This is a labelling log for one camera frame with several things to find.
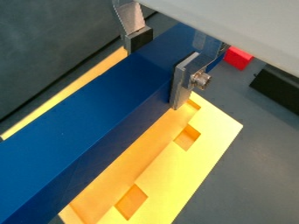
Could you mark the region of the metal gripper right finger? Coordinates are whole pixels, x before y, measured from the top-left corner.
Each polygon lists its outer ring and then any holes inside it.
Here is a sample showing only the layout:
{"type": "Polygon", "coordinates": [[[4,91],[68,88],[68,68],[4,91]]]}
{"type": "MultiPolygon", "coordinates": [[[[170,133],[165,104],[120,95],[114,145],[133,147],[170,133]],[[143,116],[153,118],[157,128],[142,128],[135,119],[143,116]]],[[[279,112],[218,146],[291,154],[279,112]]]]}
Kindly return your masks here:
{"type": "Polygon", "coordinates": [[[175,65],[170,104],[178,109],[190,99],[195,88],[205,90],[210,85],[209,71],[215,67],[217,60],[225,55],[230,45],[197,31],[193,40],[195,51],[175,65]]]}

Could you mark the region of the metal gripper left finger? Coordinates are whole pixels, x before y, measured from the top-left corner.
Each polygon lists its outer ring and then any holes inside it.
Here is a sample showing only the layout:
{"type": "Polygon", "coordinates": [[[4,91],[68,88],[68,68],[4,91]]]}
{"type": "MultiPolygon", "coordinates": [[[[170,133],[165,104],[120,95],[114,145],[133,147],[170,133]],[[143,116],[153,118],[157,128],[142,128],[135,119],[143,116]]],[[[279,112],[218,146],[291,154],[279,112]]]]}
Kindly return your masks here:
{"type": "Polygon", "coordinates": [[[146,25],[141,3],[135,0],[112,0],[124,48],[131,54],[154,40],[154,29],[146,25]]]}

